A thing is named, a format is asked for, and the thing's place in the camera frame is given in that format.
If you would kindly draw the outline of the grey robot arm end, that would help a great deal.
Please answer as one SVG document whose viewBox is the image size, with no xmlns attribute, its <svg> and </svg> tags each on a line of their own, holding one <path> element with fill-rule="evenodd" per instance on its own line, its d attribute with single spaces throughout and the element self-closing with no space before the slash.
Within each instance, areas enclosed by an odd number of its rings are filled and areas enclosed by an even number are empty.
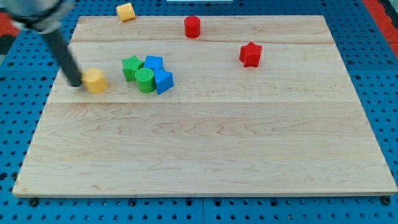
<svg viewBox="0 0 398 224">
<path fill-rule="evenodd" d="M 62 19 L 74 8 L 70 0 L 1 0 L 1 7 L 16 28 L 48 34 L 60 28 Z"/>
</svg>

